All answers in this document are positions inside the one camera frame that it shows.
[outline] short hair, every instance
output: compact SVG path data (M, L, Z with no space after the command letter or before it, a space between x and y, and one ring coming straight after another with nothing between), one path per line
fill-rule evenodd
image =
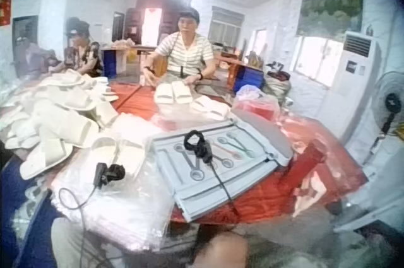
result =
M79 35L88 38L90 36L89 27L87 22L81 21L77 17L71 17L66 20L66 35Z

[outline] hand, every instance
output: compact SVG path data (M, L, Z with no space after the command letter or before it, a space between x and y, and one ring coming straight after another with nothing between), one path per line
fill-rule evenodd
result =
M153 87L156 87L158 78L147 68L143 68L143 74L145 75L146 82Z
M201 79L200 75L195 75L195 76L188 76L184 80L185 85L192 85L195 84L195 82L199 81Z

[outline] window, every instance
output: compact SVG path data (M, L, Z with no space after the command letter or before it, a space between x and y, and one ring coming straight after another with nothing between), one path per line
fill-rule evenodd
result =
M208 34L209 41L235 47L239 40L244 15L216 6L212 7L212 11Z
M256 30L252 33L251 39L248 45L247 53L254 51L257 55L260 55L264 49L266 43L266 30Z
M342 50L342 42L319 37L299 37L291 70L330 87Z

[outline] woman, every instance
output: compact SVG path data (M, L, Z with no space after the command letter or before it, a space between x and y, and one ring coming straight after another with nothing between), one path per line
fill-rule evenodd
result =
M73 46L64 49L64 61L50 72L58 73L72 68L80 74L88 74L91 77L102 75L102 61L98 54L100 45L98 42L90 43L89 27L87 22L76 17L66 21L66 35Z
M211 44L207 38L196 33L198 25L199 13L194 8L180 13L179 32L166 37L146 59L143 74L149 84L157 84L153 61L158 57L167 57L167 72L185 78L184 82L188 85L215 73L216 65Z

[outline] black clamp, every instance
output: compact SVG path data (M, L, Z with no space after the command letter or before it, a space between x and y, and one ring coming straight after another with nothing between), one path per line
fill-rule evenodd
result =
M191 144L189 142L189 139L193 136L199 138L196 144ZM186 150L193 151L197 158L202 159L203 163L208 164L212 162L212 149L210 148L209 142L203 137L202 132L195 130L188 132L184 137L184 147Z
M97 163L94 176L94 186L101 188L111 181L119 181L125 177L125 168L122 165L112 164L109 168L105 163Z

